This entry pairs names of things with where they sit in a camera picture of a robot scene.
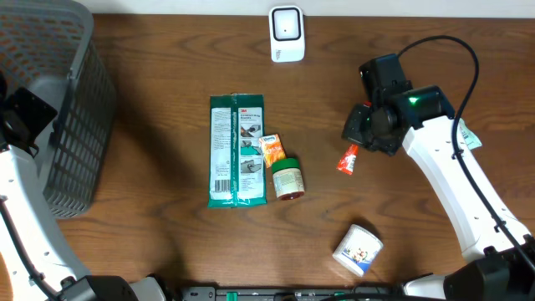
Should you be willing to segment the red coffee stick sachet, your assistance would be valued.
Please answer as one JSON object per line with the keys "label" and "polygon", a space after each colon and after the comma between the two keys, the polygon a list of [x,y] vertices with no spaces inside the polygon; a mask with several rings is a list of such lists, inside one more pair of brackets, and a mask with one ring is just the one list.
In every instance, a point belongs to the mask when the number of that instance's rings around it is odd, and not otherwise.
{"label": "red coffee stick sachet", "polygon": [[343,157],[340,159],[337,170],[342,171],[347,175],[352,175],[354,172],[354,163],[359,152],[359,147],[355,144],[352,144],[344,153]]}

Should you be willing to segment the teal white snack packet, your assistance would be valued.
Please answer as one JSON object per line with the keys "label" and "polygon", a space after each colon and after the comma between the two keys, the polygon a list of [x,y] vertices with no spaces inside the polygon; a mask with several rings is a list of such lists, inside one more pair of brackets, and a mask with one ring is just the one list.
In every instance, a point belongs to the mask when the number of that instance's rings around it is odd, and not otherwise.
{"label": "teal white snack packet", "polygon": [[461,131],[461,135],[465,141],[465,144],[469,150],[473,150],[479,147],[482,147],[482,142],[479,140],[479,138],[468,129],[466,126],[466,123],[463,119],[460,119],[459,122],[459,130]]}

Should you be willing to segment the green lid white jar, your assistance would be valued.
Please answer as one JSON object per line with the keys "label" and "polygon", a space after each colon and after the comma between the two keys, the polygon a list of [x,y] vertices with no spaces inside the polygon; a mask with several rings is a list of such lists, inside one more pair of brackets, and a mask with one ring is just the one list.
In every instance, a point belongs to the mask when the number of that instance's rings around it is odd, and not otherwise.
{"label": "green lid white jar", "polygon": [[272,172],[277,199],[286,201],[304,195],[304,182],[297,159],[287,158],[274,162]]}

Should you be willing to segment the small orange carton box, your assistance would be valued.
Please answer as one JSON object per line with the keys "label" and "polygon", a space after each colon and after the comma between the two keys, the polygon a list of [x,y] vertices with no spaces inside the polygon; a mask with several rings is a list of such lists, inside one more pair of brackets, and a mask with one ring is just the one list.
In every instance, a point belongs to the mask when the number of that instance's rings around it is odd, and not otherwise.
{"label": "small orange carton box", "polygon": [[270,168],[275,162],[287,158],[278,134],[265,135],[260,137],[258,141],[267,168]]}

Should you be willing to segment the white blue labelled jar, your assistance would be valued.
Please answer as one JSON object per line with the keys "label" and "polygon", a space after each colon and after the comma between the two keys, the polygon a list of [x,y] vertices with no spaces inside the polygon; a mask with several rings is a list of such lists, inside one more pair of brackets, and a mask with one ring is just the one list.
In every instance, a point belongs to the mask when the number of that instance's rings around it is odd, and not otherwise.
{"label": "white blue labelled jar", "polygon": [[363,277],[383,246],[372,232],[352,224],[332,257],[350,272]]}

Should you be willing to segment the white red package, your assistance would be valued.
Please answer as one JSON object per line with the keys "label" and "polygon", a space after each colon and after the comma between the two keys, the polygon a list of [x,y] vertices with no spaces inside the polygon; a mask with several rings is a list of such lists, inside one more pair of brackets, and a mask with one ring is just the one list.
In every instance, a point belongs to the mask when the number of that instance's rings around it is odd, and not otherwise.
{"label": "white red package", "polygon": [[261,94],[210,98],[210,208],[267,203],[265,165],[259,139],[264,131]]}

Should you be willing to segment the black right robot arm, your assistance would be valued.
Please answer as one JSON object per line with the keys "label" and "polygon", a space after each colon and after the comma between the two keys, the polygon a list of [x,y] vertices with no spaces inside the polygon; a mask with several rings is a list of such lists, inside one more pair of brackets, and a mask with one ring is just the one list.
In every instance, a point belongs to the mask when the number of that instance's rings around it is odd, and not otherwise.
{"label": "black right robot arm", "polygon": [[372,59],[359,71],[369,101],[353,108],[343,138],[388,156],[403,150],[438,196],[466,261],[449,275],[404,283],[403,293],[447,300],[532,300],[534,237],[478,165],[441,89],[413,88],[396,54]]}

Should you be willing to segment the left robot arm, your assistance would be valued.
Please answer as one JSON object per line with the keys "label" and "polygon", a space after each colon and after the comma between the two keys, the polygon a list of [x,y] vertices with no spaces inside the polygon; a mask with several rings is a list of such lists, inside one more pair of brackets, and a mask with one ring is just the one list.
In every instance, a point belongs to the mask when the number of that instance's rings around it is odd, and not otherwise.
{"label": "left robot arm", "polygon": [[57,110],[30,90],[1,81],[1,254],[19,300],[181,300],[150,274],[128,283],[93,275],[76,257],[38,184],[34,141]]}

